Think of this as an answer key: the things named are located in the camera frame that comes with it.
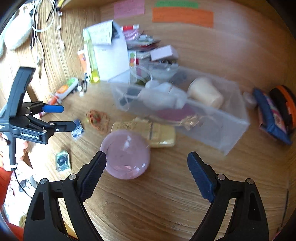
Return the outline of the white small cardboard box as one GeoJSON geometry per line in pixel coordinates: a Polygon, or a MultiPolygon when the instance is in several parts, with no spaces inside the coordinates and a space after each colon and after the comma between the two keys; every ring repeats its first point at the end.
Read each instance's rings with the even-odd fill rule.
{"type": "Polygon", "coordinates": [[[150,51],[151,61],[158,61],[158,60],[177,60],[179,55],[177,50],[172,47],[171,45],[166,45],[160,48],[156,48],[150,51]]]}

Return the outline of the red velvet drawstring pouch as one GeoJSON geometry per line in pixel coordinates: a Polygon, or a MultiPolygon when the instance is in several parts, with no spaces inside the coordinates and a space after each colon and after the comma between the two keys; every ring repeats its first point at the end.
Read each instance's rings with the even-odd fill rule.
{"type": "Polygon", "coordinates": [[[189,104],[185,104],[181,109],[158,110],[156,117],[167,124],[181,126],[189,131],[196,126],[202,126],[204,119],[208,116],[197,113],[189,104]]]}

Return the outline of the stack of snack packets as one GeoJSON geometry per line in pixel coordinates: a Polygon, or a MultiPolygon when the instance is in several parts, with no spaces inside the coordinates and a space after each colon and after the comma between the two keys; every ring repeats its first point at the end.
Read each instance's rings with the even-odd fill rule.
{"type": "Polygon", "coordinates": [[[120,28],[125,37],[128,51],[135,52],[138,59],[150,57],[150,51],[156,49],[161,42],[160,39],[145,34],[139,24],[125,25],[120,28]]]}

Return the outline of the white cloth drawstring bag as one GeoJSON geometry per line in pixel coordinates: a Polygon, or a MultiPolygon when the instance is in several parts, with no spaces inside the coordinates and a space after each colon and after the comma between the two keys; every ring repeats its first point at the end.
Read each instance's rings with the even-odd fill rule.
{"type": "Polygon", "coordinates": [[[120,98],[121,106],[144,108],[149,111],[182,109],[187,93],[169,82],[150,80],[145,86],[131,85],[120,98]]]}

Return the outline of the pink sticky note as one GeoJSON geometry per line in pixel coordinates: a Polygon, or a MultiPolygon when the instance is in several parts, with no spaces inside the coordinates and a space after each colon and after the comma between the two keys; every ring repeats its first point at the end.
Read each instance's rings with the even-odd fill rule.
{"type": "Polygon", "coordinates": [[[114,8],[115,19],[143,15],[145,13],[145,1],[144,0],[117,1],[114,3],[113,8],[114,8]]]}

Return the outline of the cream yellow lotion tube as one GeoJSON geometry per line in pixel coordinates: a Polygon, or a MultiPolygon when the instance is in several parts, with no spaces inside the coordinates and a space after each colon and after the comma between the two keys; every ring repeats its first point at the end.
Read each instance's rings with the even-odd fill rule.
{"type": "Polygon", "coordinates": [[[173,147],[176,144],[176,131],[170,125],[136,118],[131,121],[115,122],[111,132],[118,130],[138,133],[147,140],[151,148],[173,147]]]}

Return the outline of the small white round container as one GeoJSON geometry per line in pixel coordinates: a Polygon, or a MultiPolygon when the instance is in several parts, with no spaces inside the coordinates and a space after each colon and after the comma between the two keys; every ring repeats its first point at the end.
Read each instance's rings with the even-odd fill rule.
{"type": "Polygon", "coordinates": [[[246,91],[243,92],[242,97],[243,97],[245,106],[248,109],[255,109],[256,108],[257,101],[256,101],[256,99],[254,98],[254,96],[250,92],[246,92],[246,91]]]}

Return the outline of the black orange round case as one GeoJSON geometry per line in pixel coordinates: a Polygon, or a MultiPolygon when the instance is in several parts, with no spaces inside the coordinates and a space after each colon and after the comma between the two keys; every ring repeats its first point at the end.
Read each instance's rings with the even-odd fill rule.
{"type": "Polygon", "coordinates": [[[295,129],[295,95],[285,85],[278,85],[269,92],[275,107],[280,112],[288,132],[295,129]]]}

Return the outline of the pink round compact case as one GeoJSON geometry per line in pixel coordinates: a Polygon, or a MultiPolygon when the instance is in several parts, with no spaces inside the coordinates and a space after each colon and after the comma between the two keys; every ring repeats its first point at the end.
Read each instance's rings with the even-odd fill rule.
{"type": "Polygon", "coordinates": [[[135,132],[118,130],[108,134],[101,143],[100,151],[106,155],[106,171],[121,180],[139,177],[150,164],[150,146],[135,132]]]}

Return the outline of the green orange white tube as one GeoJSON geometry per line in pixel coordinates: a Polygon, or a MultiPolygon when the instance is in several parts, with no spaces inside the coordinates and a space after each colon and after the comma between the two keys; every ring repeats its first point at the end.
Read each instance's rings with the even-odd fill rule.
{"type": "MultiPolygon", "coordinates": [[[[72,77],[69,79],[66,84],[60,87],[55,95],[49,100],[47,104],[56,104],[60,105],[62,100],[65,99],[70,93],[72,93],[78,86],[78,78],[72,77]]],[[[46,113],[39,113],[40,117],[44,116],[46,113]]]]}

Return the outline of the flower pattern mahjong tile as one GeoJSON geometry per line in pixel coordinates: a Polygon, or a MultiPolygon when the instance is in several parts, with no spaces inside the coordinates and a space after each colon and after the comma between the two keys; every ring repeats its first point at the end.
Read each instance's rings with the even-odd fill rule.
{"type": "Polygon", "coordinates": [[[62,151],[56,154],[56,170],[62,172],[71,169],[70,156],[67,151],[62,151]]]}

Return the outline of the clear plastic storage bin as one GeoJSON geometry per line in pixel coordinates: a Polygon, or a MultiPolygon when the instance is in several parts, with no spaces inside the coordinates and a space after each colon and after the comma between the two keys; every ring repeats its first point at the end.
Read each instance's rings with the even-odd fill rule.
{"type": "Polygon", "coordinates": [[[116,107],[151,121],[172,125],[204,144],[228,154],[250,123],[237,83],[198,70],[149,63],[109,80],[116,107]],[[206,79],[222,95],[214,108],[193,99],[188,89],[206,79]]]}

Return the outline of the blue patterned pouch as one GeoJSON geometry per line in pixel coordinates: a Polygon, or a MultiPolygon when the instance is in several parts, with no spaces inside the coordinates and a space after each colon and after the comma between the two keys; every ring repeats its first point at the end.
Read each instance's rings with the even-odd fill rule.
{"type": "Polygon", "coordinates": [[[255,88],[252,94],[258,103],[261,113],[262,123],[260,124],[260,128],[277,140],[291,145],[292,141],[287,134],[284,121],[271,98],[258,88],[255,88]]]}

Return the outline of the yellow liquid tube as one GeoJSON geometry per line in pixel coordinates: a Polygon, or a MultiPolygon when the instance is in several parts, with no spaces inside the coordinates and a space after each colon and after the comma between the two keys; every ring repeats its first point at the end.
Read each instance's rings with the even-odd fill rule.
{"type": "Polygon", "coordinates": [[[86,41],[86,46],[87,46],[89,66],[90,66],[90,74],[89,74],[90,81],[91,83],[99,83],[100,82],[99,72],[97,68],[92,41],[90,39],[86,41]]]}

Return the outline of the small blue circuit module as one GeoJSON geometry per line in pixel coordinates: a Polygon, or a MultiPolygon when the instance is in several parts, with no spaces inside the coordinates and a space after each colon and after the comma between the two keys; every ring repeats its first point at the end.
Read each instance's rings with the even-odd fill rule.
{"type": "Polygon", "coordinates": [[[73,122],[75,124],[75,129],[71,132],[71,135],[74,139],[77,139],[84,133],[84,128],[79,119],[75,119],[73,122]]]}

